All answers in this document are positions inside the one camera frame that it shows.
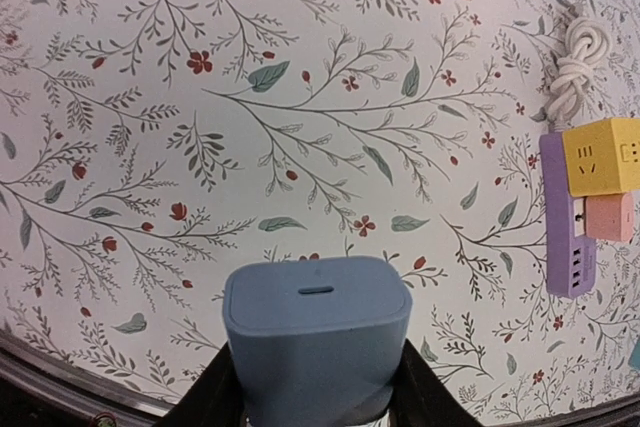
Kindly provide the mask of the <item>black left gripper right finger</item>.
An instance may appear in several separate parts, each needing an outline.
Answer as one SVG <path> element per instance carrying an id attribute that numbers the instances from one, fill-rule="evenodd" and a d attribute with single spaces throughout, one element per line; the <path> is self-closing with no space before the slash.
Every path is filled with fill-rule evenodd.
<path id="1" fill-rule="evenodd" d="M 406 340 L 393 377 L 392 425 L 480 427 L 453 397 L 413 344 Z"/>

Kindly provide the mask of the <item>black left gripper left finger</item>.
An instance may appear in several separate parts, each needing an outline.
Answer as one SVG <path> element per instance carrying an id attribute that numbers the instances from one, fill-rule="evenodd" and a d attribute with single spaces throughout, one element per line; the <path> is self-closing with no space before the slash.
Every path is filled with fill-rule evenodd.
<path id="1" fill-rule="evenodd" d="M 162 417 L 162 427 L 245 425 L 243 393 L 225 344 L 183 398 Z"/>

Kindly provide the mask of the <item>blue plug adapter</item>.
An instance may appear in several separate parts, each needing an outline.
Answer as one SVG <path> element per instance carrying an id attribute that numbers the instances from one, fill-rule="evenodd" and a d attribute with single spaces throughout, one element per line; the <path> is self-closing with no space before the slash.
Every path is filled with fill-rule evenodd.
<path id="1" fill-rule="evenodd" d="M 393 393 L 412 297 L 380 258 L 246 265 L 223 319 L 253 426 L 358 426 Z"/>

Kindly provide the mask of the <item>purple power strip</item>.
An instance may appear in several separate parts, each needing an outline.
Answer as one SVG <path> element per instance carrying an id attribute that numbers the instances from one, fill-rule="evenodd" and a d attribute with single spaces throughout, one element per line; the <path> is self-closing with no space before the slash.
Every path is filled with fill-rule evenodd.
<path id="1" fill-rule="evenodd" d="M 562 135 L 540 137 L 546 219 L 546 286 L 561 298 L 576 299 L 596 280 L 596 241 L 585 234 L 585 200 L 569 192 Z"/>

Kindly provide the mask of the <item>teal power strip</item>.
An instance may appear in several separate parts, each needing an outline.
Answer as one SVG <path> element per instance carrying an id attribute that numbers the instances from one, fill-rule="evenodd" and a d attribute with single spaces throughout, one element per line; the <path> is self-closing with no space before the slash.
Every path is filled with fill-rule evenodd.
<path id="1" fill-rule="evenodd" d="M 629 357 L 628 365 L 635 371 L 640 371 L 640 339 L 638 339 L 634 345 Z"/>

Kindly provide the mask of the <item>pink plug adapter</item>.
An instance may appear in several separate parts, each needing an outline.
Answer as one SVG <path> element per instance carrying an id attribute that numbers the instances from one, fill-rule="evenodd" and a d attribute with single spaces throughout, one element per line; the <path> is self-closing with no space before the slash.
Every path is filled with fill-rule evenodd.
<path id="1" fill-rule="evenodd" d="M 597 240 L 629 242 L 634 228 L 634 202 L 630 192 L 589 196 L 585 204 L 586 235 Z"/>

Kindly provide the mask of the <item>yellow cube socket adapter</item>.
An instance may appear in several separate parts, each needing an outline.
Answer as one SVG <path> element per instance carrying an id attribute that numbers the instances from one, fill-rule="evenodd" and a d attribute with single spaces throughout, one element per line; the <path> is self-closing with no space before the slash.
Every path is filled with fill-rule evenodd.
<path id="1" fill-rule="evenodd" d="M 569 192 L 573 197 L 639 189 L 637 118 L 608 118 L 562 133 Z"/>

